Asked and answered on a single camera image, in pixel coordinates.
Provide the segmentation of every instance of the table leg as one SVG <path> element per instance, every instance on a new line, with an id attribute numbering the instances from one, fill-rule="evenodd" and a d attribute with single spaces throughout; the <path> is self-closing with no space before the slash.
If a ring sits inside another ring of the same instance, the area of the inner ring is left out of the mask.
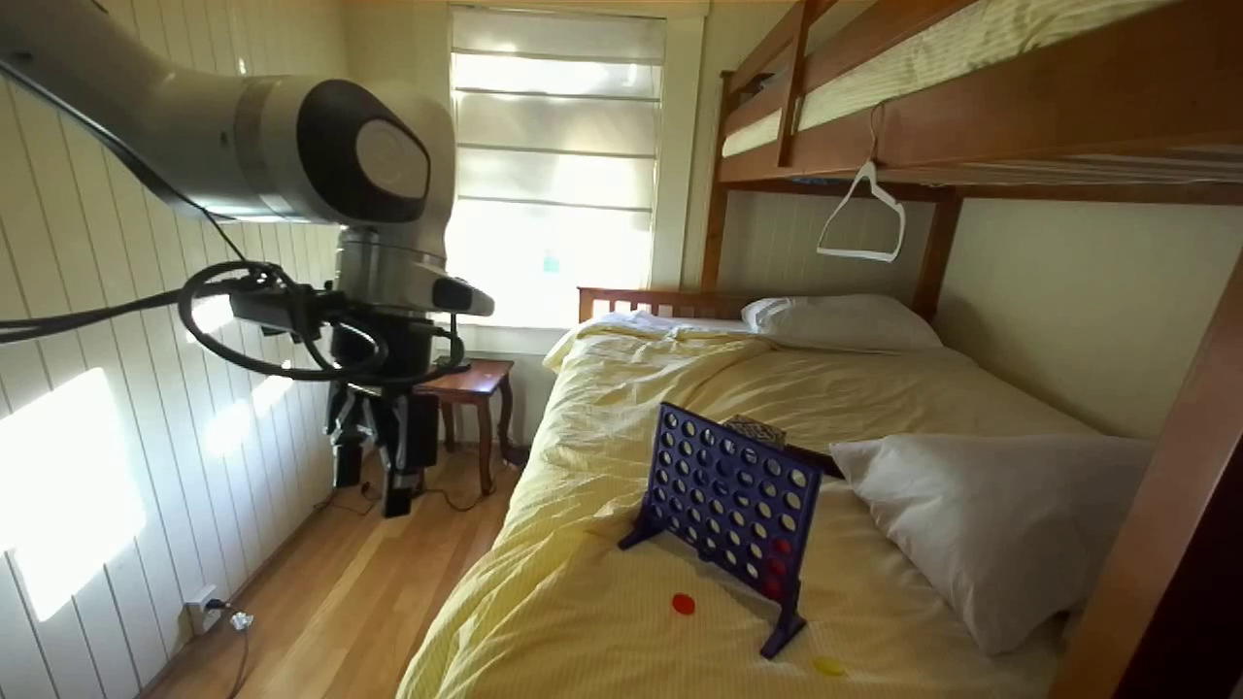
<path id="1" fill-rule="evenodd" d="M 483 485 L 483 498 L 493 494 L 493 408 L 489 408 L 489 398 L 479 398 L 479 485 Z"/>
<path id="2" fill-rule="evenodd" d="M 511 389 L 508 389 L 508 373 L 502 375 L 502 421 L 497 421 L 497 441 L 502 441 L 502 456 L 516 467 L 511 441 L 508 441 L 508 415 L 511 415 Z"/>
<path id="3" fill-rule="evenodd" d="M 442 415 L 442 446 L 458 446 L 458 402 L 439 398 L 439 415 Z"/>

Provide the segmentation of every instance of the electrical outlet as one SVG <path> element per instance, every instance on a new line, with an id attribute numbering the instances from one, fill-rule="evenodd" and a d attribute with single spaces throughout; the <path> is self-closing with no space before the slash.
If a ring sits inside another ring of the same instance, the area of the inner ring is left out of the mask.
<path id="1" fill-rule="evenodd" d="M 242 632 L 247 632 L 247 629 L 255 626 L 255 618 L 243 614 L 243 610 L 238 610 L 238 614 L 229 618 L 229 626 L 233 626 L 233 632 L 242 635 Z"/>
<path id="2" fill-rule="evenodd" d="M 202 635 L 224 618 L 224 600 L 216 596 L 216 584 L 202 584 L 199 594 L 186 596 L 186 632 Z"/>

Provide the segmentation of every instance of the wood paneled wall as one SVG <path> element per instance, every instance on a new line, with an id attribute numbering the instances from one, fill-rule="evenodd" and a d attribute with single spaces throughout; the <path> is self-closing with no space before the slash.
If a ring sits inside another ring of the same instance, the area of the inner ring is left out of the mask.
<path id="1" fill-rule="evenodd" d="M 344 74 L 334 0 L 106 0 L 172 62 L 216 74 Z M 229 223 L 252 258 L 331 280 L 334 234 Z M 177 288 L 224 258 L 211 223 L 152 197 L 75 118 L 0 86 L 0 317 L 63 313 Z M 229 327 L 269 361 L 283 346 Z M 177 649 L 182 596 L 238 594 L 331 490 L 321 389 L 202 353 L 172 311 L 0 346 L 0 693 L 141 693 Z M 55 513 L 32 546 L 20 516 Z M 55 610 L 33 561 L 81 560 Z"/>

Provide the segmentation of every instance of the top bunk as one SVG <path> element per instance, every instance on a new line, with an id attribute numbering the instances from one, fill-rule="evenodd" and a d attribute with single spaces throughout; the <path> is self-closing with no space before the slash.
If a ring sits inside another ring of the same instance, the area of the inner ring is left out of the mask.
<path id="1" fill-rule="evenodd" d="M 1243 197 L 1234 0 L 796 0 L 723 86 L 717 185 Z"/>

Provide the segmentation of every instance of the wooden floor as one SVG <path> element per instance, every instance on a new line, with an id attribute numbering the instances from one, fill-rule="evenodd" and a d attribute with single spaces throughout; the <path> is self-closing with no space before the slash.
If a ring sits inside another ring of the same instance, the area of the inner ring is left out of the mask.
<path id="1" fill-rule="evenodd" d="M 493 481 L 483 499 L 472 450 L 458 446 L 428 468 L 433 494 L 409 516 L 384 520 L 362 490 L 334 494 L 238 600 L 255 618 L 238 693 L 387 699 L 429 614 L 502 529 L 516 468 L 497 467 Z M 216 626 L 147 693 L 224 699 L 242 651 L 243 640 Z"/>

